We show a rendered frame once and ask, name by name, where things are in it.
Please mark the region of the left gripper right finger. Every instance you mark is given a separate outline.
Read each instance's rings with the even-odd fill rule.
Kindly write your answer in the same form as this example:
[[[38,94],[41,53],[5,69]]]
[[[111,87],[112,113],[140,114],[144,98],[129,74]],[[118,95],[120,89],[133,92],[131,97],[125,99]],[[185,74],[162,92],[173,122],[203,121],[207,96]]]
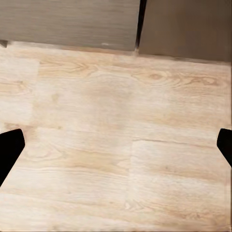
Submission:
[[[218,135],[217,147],[232,166],[232,130],[222,128]]]

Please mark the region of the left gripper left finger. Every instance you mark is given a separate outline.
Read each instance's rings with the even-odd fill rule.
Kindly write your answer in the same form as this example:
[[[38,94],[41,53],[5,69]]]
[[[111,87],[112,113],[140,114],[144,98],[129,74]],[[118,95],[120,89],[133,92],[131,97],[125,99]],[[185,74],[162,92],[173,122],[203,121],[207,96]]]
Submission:
[[[0,186],[25,148],[21,129],[0,134]]]

